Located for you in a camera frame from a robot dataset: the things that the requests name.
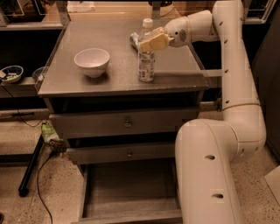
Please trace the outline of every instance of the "bottle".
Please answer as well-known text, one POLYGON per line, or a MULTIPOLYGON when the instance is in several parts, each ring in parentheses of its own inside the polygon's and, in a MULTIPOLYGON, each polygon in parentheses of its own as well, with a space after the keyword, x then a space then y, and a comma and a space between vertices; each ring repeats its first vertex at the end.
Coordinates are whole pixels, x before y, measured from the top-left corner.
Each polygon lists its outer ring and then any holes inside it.
MULTIPOLYGON (((153 36, 153 20, 145 18, 143 20, 143 28, 139 33, 138 44, 153 36)), ((155 52, 138 51, 138 79, 140 81, 153 81, 154 79, 154 63, 155 52)))

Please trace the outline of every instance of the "bottle cap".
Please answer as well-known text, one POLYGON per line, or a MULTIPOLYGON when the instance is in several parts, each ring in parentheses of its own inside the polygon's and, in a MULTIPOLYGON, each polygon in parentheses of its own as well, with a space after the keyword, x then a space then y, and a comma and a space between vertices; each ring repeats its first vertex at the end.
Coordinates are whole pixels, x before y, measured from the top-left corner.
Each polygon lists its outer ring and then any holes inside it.
POLYGON ((151 18, 145 18, 143 20, 143 28, 152 28, 153 27, 153 20, 151 18))

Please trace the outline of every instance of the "robotic arm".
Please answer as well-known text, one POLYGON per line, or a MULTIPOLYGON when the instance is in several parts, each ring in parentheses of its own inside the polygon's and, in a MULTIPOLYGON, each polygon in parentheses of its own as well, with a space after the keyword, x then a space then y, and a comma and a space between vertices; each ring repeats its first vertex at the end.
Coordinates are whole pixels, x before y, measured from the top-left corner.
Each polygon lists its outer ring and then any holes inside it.
POLYGON ((260 151, 266 140, 263 112, 242 39, 241 0, 217 1, 202 11, 155 30, 139 51, 180 47, 219 39, 222 56, 223 121, 196 119, 184 124, 175 144, 183 222, 241 224, 242 210, 230 163, 260 151))

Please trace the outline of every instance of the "gray tabletop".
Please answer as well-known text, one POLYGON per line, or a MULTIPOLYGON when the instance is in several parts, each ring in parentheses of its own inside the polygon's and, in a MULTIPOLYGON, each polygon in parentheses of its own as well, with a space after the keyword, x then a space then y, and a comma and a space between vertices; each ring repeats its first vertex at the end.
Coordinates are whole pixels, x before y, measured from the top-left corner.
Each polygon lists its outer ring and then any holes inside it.
MULTIPOLYGON (((156 27, 166 21, 157 21, 156 27)), ((198 91, 208 88, 208 78, 188 46, 156 52, 155 78, 145 83, 137 78, 137 51, 130 34, 141 30, 140 20, 70 22, 59 43, 43 84, 41 97, 137 95, 198 91), (87 48, 109 52, 107 72, 89 78, 74 64, 74 56, 87 48)))

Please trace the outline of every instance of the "bowl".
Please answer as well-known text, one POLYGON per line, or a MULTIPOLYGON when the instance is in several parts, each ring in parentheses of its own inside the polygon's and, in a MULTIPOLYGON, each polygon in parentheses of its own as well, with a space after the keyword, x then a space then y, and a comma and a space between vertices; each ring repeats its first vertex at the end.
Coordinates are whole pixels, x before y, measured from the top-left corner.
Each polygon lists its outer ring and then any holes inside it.
POLYGON ((7 66, 1 72, 5 74, 0 78, 3 83, 15 83, 21 79, 24 69, 21 66, 7 66))
POLYGON ((110 55, 99 48, 89 48, 78 52, 74 57, 77 67, 87 76, 96 78, 106 72, 110 55))

